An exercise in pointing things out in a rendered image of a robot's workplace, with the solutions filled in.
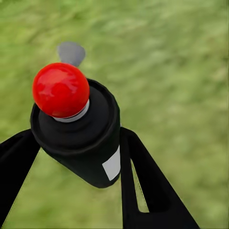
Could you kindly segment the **pesticide atomizer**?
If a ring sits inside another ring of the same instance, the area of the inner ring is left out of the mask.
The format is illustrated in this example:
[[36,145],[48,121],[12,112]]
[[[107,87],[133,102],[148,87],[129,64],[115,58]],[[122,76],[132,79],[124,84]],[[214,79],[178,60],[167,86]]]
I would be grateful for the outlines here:
[[86,57],[76,42],[57,48],[60,63],[43,67],[32,84],[30,123],[35,140],[53,159],[97,188],[121,175],[120,108],[102,84],[77,68]]

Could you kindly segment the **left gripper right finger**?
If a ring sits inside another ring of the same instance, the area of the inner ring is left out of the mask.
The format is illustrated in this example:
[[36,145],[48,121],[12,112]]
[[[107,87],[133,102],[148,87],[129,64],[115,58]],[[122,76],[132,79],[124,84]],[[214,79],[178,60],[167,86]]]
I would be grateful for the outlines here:
[[[124,229],[200,229],[138,135],[121,127],[119,141]],[[131,160],[149,213],[138,210]]]

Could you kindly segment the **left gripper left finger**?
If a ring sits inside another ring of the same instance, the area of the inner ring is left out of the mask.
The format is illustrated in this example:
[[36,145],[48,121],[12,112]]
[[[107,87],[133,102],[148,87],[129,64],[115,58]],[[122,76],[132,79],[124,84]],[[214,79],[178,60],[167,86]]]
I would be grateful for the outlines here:
[[0,229],[40,148],[31,129],[0,144]]

